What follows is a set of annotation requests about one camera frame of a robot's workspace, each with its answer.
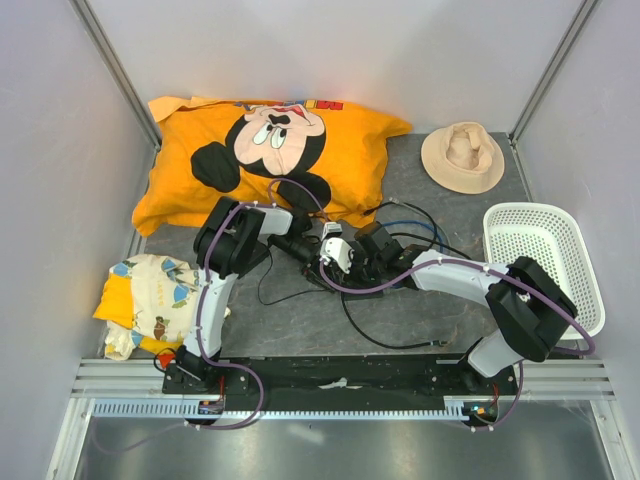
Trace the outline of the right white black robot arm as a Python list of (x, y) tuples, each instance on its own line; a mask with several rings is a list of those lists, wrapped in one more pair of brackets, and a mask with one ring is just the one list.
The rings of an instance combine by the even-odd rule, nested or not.
[(452, 367), (467, 392), (489, 387), (503, 370), (521, 360), (542, 363), (556, 348), (577, 308), (532, 258), (510, 264), (458, 258), (425, 245), (402, 246), (380, 223), (360, 229), (352, 241), (345, 284), (384, 289), (398, 285), (439, 292), (489, 309), (496, 328), (476, 341)]

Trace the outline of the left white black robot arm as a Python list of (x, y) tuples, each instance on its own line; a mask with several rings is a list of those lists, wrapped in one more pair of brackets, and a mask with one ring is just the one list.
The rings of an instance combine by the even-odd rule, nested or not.
[(224, 197), (199, 230), (193, 244), (199, 267), (192, 326), (174, 359), (165, 367), (165, 394), (210, 394), (224, 378), (219, 361), (222, 329), (234, 284), (270, 255), (270, 246), (301, 262), (310, 260), (319, 242), (305, 237), (312, 220), (303, 212), (245, 203)]

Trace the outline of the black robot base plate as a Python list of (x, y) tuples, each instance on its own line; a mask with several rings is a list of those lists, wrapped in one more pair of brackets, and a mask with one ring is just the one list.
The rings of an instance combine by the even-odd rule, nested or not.
[[(156, 370), (174, 354), (156, 356)], [(248, 410), (276, 407), (422, 407), (437, 408), (448, 397), (495, 400), (517, 391), (513, 368), (507, 368), (475, 392), (453, 378), (460, 359), (449, 354), (236, 357), (223, 363), (224, 378), (214, 393), (183, 395), (189, 400), (219, 396)]]

